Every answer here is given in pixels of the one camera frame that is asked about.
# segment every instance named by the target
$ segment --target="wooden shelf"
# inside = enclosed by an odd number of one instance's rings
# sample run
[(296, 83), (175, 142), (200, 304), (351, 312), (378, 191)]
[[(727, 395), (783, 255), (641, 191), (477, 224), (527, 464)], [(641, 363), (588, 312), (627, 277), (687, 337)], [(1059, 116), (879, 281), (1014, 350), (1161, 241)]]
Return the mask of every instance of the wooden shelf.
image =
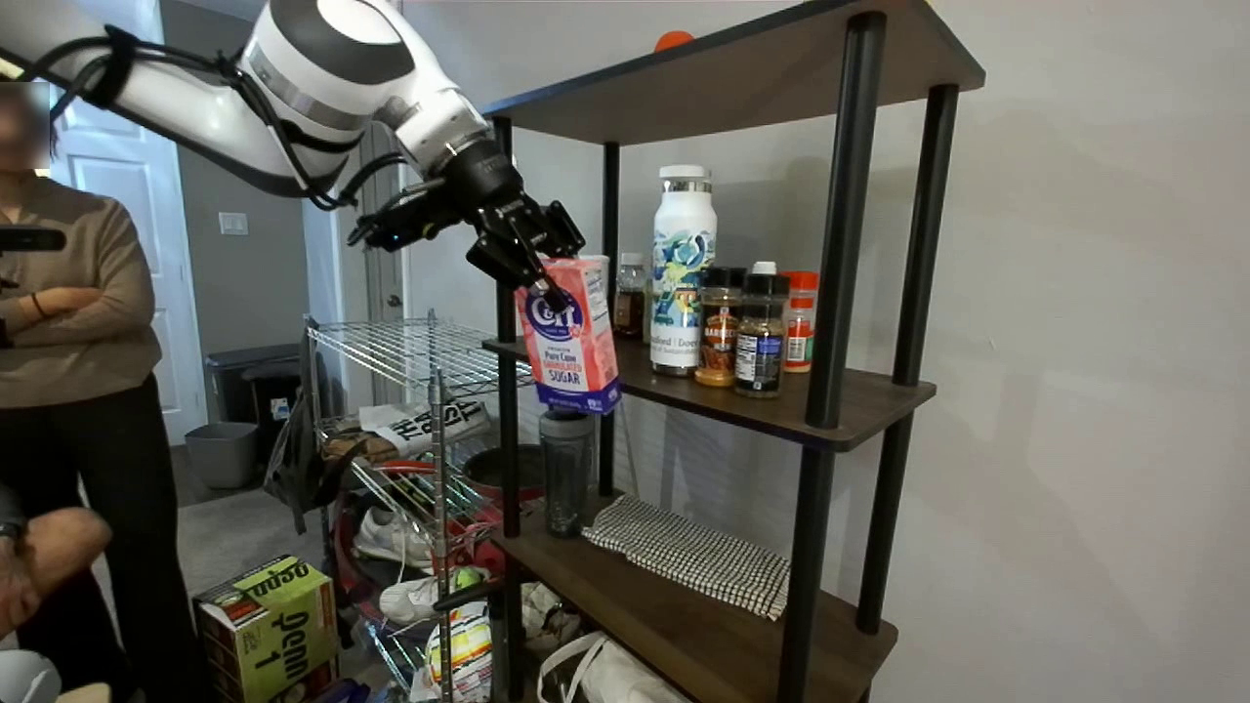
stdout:
[(879, 104), (928, 97), (934, 87), (984, 87), (980, 61), (922, 0), (804, 0), (680, 52), (506, 97), (484, 114), (601, 144), (820, 116), (835, 109), (844, 24), (864, 13), (886, 17)]
[[(525, 359), (521, 342), (484, 342), (484, 346)], [(928, 397), (937, 395), (934, 381), (899, 386), (892, 376), (847, 371), (839, 425), (825, 428), (825, 425), (804, 423), (809, 376), (784, 376), (779, 397), (745, 397), (734, 392), (700, 386), (691, 380), (653, 376), (649, 350), (641, 342), (620, 342), (616, 367), (620, 367), (627, 395), (680, 406), (680, 408), (691, 408), (691, 412), (704, 412), (715, 423), (731, 423), (731, 425), (745, 425), (758, 433), (839, 449), (839, 454), (892, 428), (896, 423), (904, 423)]]
[[(663, 678), (680, 684), (691, 699), (779, 699), (783, 619), (719, 606), (639, 570), (588, 540), (555, 540), (545, 528), (532, 528), (499, 541), (521, 567), (649, 660)], [(879, 631), (859, 631), (856, 609), (820, 595), (804, 699), (859, 703), (896, 639), (896, 625), (882, 619)]]

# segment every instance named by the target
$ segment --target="bag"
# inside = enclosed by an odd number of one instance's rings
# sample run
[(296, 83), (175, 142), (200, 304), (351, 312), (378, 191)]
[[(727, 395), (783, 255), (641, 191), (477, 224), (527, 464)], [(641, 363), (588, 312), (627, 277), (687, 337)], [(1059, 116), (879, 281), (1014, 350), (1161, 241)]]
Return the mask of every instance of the bag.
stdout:
[[(558, 668), (572, 662), (575, 656), (580, 668), (572, 684), (558, 684)], [(534, 684), (540, 703), (691, 703), (680, 696), (667, 678), (659, 678), (649, 662), (641, 662), (629, 648), (620, 648), (606, 631), (588, 631), (555, 648)]]

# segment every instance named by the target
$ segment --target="white container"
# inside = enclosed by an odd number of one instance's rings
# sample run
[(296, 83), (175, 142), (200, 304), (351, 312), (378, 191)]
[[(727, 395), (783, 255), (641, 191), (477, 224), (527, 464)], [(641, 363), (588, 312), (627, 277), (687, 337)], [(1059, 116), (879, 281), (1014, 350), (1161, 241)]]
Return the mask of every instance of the white container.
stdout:
[(659, 166), (663, 191), (653, 225), (653, 371), (691, 376), (700, 367), (700, 273), (715, 257), (715, 205), (709, 166)]

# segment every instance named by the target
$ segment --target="green box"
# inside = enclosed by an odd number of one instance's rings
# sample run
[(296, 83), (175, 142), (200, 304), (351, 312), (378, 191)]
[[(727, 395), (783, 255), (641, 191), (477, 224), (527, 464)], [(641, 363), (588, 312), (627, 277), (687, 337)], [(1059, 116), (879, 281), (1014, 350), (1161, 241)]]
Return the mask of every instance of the green box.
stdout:
[(223, 703), (301, 703), (335, 678), (335, 589), (287, 553), (196, 596)]

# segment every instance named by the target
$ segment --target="white robotic arm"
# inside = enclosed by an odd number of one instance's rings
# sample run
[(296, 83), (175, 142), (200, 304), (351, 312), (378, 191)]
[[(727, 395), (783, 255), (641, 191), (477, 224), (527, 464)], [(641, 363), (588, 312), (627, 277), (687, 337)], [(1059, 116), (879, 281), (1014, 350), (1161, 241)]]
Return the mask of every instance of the white robotic arm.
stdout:
[(387, 0), (269, 0), (237, 61), (97, 28), (76, 0), (6, 0), (0, 56), (67, 97), (118, 109), (277, 196), (351, 203), (343, 162), (378, 122), (424, 174), (364, 213), (369, 244), (399, 248), (474, 224), (469, 260), (507, 286), (545, 277), (581, 233), (558, 203), (532, 203), (495, 129), (443, 74), (435, 52)]

